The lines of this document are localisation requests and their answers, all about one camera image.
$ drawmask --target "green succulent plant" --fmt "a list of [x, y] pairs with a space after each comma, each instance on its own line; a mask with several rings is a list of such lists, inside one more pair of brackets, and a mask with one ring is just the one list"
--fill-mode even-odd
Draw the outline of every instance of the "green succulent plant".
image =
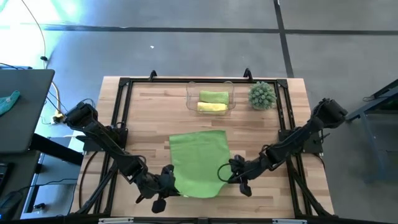
[[268, 83], [257, 82], [249, 90], [249, 103], [256, 110], [272, 108], [275, 102], [275, 91]]

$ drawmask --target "transparent bin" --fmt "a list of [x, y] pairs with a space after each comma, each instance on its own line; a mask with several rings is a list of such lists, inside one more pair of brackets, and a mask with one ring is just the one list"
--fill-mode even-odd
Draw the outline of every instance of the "transparent bin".
[[[201, 91], [213, 91], [213, 92], [228, 92], [229, 102], [227, 110], [222, 111], [200, 111], [198, 110], [198, 102], [200, 100]], [[232, 82], [224, 83], [195, 83], [189, 82], [187, 84], [187, 108], [197, 114], [208, 114], [208, 115], [229, 115], [231, 110], [235, 108], [234, 99], [234, 85]]]

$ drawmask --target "concrete floor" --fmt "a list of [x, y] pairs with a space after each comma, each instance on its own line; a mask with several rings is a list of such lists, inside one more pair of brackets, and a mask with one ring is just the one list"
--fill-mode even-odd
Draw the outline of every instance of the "concrete floor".
[[[43, 24], [278, 28], [272, 0], [26, 3]], [[286, 29], [396, 30], [397, 6], [394, 0], [280, 0]], [[2, 16], [13, 20], [4, 22]], [[41, 68], [37, 28], [19, 25], [32, 22], [23, 5], [10, 1], [0, 21], [6, 26], [1, 37], [9, 43], [2, 46], [0, 62]], [[96, 101], [105, 75], [148, 76], [155, 69], [158, 75], [240, 77], [250, 67], [257, 77], [287, 76], [278, 34], [45, 31], [45, 38], [49, 68], [56, 71], [54, 81], [67, 108], [84, 98]], [[294, 76], [304, 78], [311, 106], [329, 97], [348, 111], [398, 77], [397, 42], [396, 35], [287, 35]], [[46, 104], [42, 115], [48, 119], [52, 114]], [[36, 131], [44, 136], [72, 133], [41, 123]], [[398, 185], [364, 182], [374, 171], [374, 159], [361, 124], [331, 131], [323, 148], [335, 213], [397, 223]]]

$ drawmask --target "green towel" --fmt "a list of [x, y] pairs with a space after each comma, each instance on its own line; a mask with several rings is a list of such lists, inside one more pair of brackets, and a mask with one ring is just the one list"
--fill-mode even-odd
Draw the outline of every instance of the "green towel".
[[15, 102], [18, 100], [20, 93], [19, 91], [12, 92], [11, 96], [1, 97], [0, 98], [0, 115], [9, 111], [12, 106], [14, 106]]
[[[225, 182], [217, 176], [218, 168], [228, 163], [229, 149], [225, 131], [202, 131], [170, 136], [170, 153], [174, 165], [175, 188], [181, 195], [215, 197]], [[228, 179], [230, 169], [221, 169]]]
[[224, 92], [213, 92], [202, 90], [199, 94], [199, 99], [206, 103], [224, 103], [229, 104], [229, 94], [227, 91]]

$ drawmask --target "wooden tabletop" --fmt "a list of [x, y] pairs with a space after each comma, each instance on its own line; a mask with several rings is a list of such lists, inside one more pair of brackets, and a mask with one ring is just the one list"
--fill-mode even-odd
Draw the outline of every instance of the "wooden tabletop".
[[[120, 77], [104, 77], [96, 109], [98, 120], [104, 125], [111, 123], [114, 101]], [[294, 118], [297, 126], [302, 126], [310, 116], [307, 92], [304, 80], [289, 78], [289, 92]], [[234, 85], [236, 107], [228, 116], [195, 116], [185, 106], [186, 84], [184, 83], [135, 83], [127, 119], [129, 135], [126, 150], [131, 154], [147, 158], [149, 171], [159, 174], [162, 167], [170, 164], [169, 136], [171, 134], [190, 133], [222, 129], [226, 131], [231, 156], [240, 154], [248, 160], [258, 156], [264, 144], [277, 142], [280, 129], [276, 109], [266, 111], [253, 110], [248, 105], [250, 84]], [[281, 96], [284, 114], [285, 100]], [[121, 103], [121, 119], [124, 102]], [[104, 153], [98, 153], [86, 173], [82, 186], [83, 203], [90, 197], [101, 173]], [[325, 171], [319, 158], [303, 154], [303, 164], [308, 188], [330, 213], [333, 213]], [[85, 156], [81, 173], [89, 156]], [[249, 181], [252, 196], [239, 192], [239, 185], [225, 185], [215, 198], [169, 197], [166, 210], [159, 214], [151, 212], [151, 200], [135, 204], [139, 196], [137, 187], [119, 174], [113, 201], [112, 216], [134, 217], [223, 217], [223, 218], [292, 218], [294, 217], [292, 199], [286, 165], [275, 171], [265, 171], [260, 177]], [[78, 209], [78, 189], [75, 191], [72, 210]], [[104, 192], [101, 211], [106, 204], [108, 187]], [[300, 208], [304, 211], [301, 191]]]

